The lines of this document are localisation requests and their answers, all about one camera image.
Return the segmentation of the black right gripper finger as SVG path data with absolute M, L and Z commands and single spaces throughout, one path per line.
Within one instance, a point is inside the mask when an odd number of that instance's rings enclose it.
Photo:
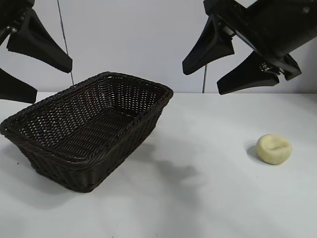
M 233 54 L 232 37 L 223 31 L 219 18 L 210 15 L 198 41 L 182 62 L 183 73 L 190 75 L 214 60 Z
M 265 61 L 253 51 L 235 69 L 223 76 L 218 82 L 221 95 L 253 87 L 274 86 L 279 83 L 279 68 Z

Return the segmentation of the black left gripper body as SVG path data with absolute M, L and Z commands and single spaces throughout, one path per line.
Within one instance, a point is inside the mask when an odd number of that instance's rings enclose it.
M 21 28 L 27 10 L 33 6 L 34 0 L 0 0 L 0 44 Z

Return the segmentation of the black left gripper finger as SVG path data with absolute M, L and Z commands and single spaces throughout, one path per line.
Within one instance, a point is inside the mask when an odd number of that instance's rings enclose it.
M 35 103 L 37 89 L 1 69 L 0 98 L 23 103 Z
M 33 9 L 26 11 L 21 27 L 11 34 L 6 47 L 11 52 L 38 59 L 62 72 L 72 71 L 72 59 L 50 36 Z

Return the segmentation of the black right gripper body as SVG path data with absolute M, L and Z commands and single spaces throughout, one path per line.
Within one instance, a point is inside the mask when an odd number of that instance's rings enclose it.
M 282 73 L 287 81 L 302 72 L 290 53 L 317 36 L 315 0 L 206 0 L 208 16 L 218 17 L 260 57 L 260 72 Z

